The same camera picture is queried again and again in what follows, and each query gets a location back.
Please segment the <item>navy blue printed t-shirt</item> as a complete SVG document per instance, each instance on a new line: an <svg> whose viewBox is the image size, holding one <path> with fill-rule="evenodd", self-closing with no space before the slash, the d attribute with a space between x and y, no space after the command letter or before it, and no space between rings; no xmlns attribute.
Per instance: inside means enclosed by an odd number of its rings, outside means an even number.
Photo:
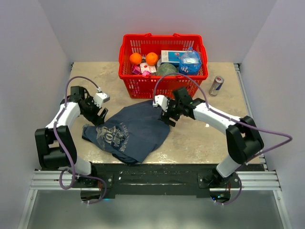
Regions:
<svg viewBox="0 0 305 229"><path fill-rule="evenodd" d="M148 100L126 106L102 125L85 125L82 139L126 164L142 163L166 140L170 127L159 120L161 108Z"/></svg>

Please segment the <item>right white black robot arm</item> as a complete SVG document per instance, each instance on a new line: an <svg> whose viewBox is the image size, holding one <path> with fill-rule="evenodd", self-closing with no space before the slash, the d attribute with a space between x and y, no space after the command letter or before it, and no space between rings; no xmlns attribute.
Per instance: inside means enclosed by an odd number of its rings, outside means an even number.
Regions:
<svg viewBox="0 0 305 229"><path fill-rule="evenodd" d="M228 156L203 178L206 186L224 187L241 165L263 149L263 140L251 117L240 118L222 112L203 99L193 99L184 87L175 90L173 96L173 99L164 95L154 96L153 106L162 109L161 121L175 126L175 122L184 115L209 124L226 136Z"/></svg>

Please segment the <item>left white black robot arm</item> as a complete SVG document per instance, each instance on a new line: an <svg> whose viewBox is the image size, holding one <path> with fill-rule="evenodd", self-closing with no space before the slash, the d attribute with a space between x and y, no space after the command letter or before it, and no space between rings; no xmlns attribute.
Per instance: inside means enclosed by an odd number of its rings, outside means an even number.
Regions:
<svg viewBox="0 0 305 229"><path fill-rule="evenodd" d="M100 88L97 90L98 92L91 96L82 86L71 87L71 94L62 100L54 119L44 128L35 131L40 166L72 174L71 184L68 186L63 184L63 175L60 175L60 186L63 189L71 188L78 175L82 175L81 180L88 187L98 184L98 174L92 171L90 162L77 155L71 135L71 128L81 115L94 125L104 123L108 109L102 109L102 105L110 100L110 96Z"/></svg>

